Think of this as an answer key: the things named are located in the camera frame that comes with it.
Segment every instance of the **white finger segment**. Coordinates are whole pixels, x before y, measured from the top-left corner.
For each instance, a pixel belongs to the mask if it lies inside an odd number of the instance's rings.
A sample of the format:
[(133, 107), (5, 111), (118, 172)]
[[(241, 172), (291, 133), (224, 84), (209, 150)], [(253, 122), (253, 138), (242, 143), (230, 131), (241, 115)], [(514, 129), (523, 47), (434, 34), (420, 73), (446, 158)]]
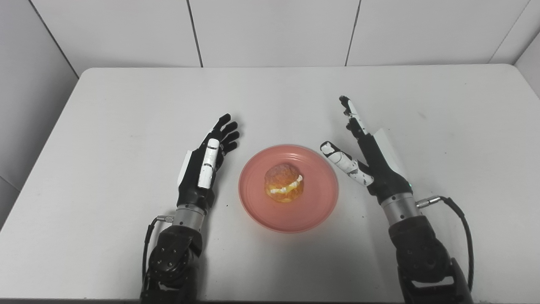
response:
[(358, 125), (360, 126), (360, 128), (362, 128), (362, 131), (363, 131), (365, 134), (368, 134), (368, 131), (366, 131), (366, 126), (365, 126), (364, 123), (360, 120), (360, 115), (358, 115), (358, 111), (356, 111), (356, 108), (354, 107), (353, 102), (349, 99), (349, 100), (347, 101), (347, 104), (349, 105), (349, 110), (350, 110), (349, 118), (354, 118), (354, 119), (356, 119), (356, 121), (358, 121)]
[(201, 172), (199, 174), (199, 188), (210, 189), (212, 175), (214, 174), (215, 161), (218, 158), (219, 141), (215, 138), (208, 140), (204, 159), (202, 160)]
[(373, 177), (360, 170), (358, 160), (352, 160), (344, 152), (335, 150), (329, 142), (321, 146), (321, 151), (351, 179), (364, 186), (369, 186), (373, 183)]

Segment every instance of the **white wall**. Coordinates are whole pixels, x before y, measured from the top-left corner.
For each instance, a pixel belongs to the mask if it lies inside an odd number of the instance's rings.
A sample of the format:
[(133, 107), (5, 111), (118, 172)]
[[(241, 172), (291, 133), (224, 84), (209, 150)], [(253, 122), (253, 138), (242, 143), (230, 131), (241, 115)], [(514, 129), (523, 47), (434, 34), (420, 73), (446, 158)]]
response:
[(517, 60), (516, 67), (540, 97), (540, 34)]
[[(185, 0), (33, 0), (77, 73), (197, 67)], [(510, 63), (540, 0), (191, 0), (205, 67)]]
[(0, 1), (0, 227), (77, 78), (28, 1)]
[(78, 75), (94, 67), (199, 67), (185, 0), (32, 0)]
[(527, 3), (363, 0), (348, 65), (488, 63)]
[(205, 67), (344, 65), (358, 0), (195, 0)]

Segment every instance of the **robotic hand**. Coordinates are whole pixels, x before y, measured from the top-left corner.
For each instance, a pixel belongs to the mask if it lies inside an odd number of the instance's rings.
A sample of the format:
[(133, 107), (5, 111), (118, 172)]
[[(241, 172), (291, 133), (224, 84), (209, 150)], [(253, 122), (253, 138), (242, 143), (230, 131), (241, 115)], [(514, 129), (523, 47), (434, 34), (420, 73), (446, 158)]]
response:
[[(178, 177), (174, 216), (158, 216), (148, 227), (143, 252), (141, 303), (191, 303), (197, 296), (197, 260), (203, 250), (201, 227), (214, 204), (212, 186), (224, 157), (236, 149), (240, 137), (230, 114), (219, 118), (199, 148), (188, 151)], [(152, 251), (148, 271), (146, 253), (157, 221), (172, 223), (163, 230)]]
[[(473, 249), (463, 212), (446, 197), (434, 196), (416, 202), (384, 130), (371, 135), (351, 100), (345, 96), (339, 100), (349, 118), (347, 129), (356, 138), (367, 164), (354, 160), (329, 141), (321, 145), (321, 151), (377, 197), (390, 224), (388, 232), (396, 247), (397, 271), (405, 303), (472, 304)], [(450, 258), (443, 244), (435, 237), (428, 219), (420, 212), (420, 208), (438, 201), (450, 206), (464, 224), (469, 248), (468, 285), (456, 260)], [(451, 283), (443, 282), (447, 277), (452, 278)]]

